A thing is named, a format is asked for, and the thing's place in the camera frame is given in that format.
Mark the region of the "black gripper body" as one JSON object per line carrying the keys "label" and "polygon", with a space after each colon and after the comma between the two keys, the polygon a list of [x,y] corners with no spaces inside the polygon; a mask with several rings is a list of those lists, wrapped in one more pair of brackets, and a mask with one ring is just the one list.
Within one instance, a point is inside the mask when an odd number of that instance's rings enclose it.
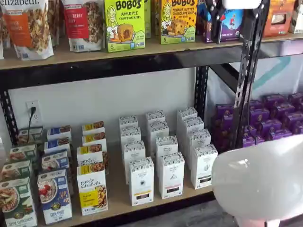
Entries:
{"label": "black gripper body", "polygon": [[205,0],[205,4],[211,18],[221,18],[225,12],[225,7],[221,0]]}

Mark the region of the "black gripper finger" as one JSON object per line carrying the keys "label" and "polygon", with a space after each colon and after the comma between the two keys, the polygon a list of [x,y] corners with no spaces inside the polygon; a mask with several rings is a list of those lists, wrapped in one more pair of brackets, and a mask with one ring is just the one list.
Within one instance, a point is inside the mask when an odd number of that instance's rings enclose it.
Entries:
{"label": "black gripper finger", "polygon": [[211,29],[211,38],[212,41],[219,44],[221,42],[222,36],[222,21],[220,16],[215,16],[212,18],[212,29]]}

